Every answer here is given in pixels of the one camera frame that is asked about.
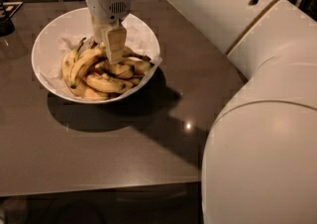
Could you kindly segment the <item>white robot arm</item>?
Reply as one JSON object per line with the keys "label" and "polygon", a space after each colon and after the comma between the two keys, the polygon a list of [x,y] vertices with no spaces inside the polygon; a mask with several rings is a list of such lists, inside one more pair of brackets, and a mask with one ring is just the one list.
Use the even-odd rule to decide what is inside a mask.
{"label": "white robot arm", "polygon": [[167,1],[248,80],[205,145],[204,223],[317,224],[315,21],[287,0]]}

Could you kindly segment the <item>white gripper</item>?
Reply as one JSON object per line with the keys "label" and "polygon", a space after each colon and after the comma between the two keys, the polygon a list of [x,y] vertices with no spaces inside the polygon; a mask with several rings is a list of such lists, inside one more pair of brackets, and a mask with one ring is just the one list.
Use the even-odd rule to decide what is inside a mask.
{"label": "white gripper", "polygon": [[118,63],[123,57],[127,30],[123,26],[111,26],[117,20],[125,19],[131,0],[85,0],[91,14],[94,40],[104,43],[106,56],[111,64]]}

